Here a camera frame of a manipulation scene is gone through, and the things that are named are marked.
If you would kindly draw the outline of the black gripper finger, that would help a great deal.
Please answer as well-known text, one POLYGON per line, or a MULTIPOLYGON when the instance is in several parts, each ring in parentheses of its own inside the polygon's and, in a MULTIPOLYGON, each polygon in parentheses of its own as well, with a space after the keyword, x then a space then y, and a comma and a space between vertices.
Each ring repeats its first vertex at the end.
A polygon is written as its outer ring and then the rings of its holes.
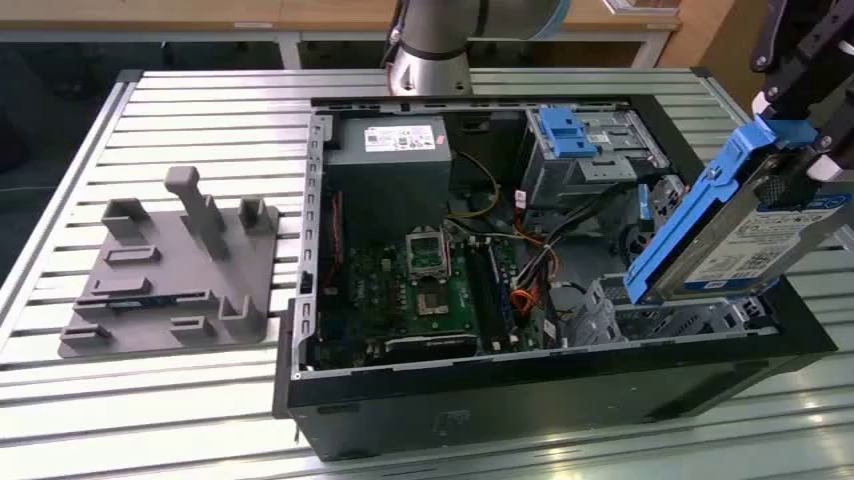
POLYGON ((803 119, 852 74, 852 3, 770 1, 750 69, 764 76, 754 113, 803 119))
POLYGON ((852 180, 852 75, 811 108, 818 127, 814 142, 816 159, 807 176, 816 181, 852 180))

